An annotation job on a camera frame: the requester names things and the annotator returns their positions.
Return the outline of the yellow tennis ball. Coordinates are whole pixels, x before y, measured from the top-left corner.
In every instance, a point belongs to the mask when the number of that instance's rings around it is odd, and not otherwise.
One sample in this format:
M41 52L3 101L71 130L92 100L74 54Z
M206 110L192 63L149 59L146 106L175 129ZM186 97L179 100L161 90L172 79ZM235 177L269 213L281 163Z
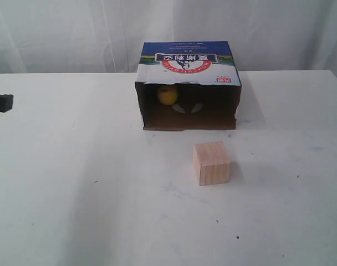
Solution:
M178 88L175 85L165 85L158 88L157 91L158 101L162 105L171 106L178 99Z

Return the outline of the white backdrop curtain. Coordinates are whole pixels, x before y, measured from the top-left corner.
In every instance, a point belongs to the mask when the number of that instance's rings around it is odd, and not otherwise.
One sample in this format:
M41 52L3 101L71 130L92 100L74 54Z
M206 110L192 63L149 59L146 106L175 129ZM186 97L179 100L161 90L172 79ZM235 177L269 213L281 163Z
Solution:
M201 40L240 70L337 75L337 1L0 1L0 73L134 72L144 42Z

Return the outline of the blue white cardboard box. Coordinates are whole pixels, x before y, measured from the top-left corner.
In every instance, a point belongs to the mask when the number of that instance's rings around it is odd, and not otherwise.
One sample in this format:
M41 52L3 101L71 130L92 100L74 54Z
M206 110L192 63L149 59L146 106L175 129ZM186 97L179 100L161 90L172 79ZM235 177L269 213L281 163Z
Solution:
M158 88L175 85L162 105ZM135 80L145 130L234 130L242 84L227 41L146 42Z

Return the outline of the light wooden cube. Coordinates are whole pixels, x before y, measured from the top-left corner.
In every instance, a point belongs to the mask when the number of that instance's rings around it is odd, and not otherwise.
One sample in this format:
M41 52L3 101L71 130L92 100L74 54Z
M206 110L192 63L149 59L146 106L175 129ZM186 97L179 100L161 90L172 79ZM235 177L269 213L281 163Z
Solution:
M195 144L193 168L199 186L228 183L231 161L222 141Z

